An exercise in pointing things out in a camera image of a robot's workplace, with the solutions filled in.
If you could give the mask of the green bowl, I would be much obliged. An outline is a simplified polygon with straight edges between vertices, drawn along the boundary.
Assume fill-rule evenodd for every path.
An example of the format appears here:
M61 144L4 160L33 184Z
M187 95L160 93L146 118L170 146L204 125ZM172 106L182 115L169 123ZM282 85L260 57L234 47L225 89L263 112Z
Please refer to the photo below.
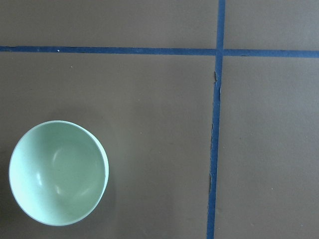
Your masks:
M91 132L52 120L21 137L8 178L14 199L28 216L45 225L68 226L97 207L107 187L109 163Z

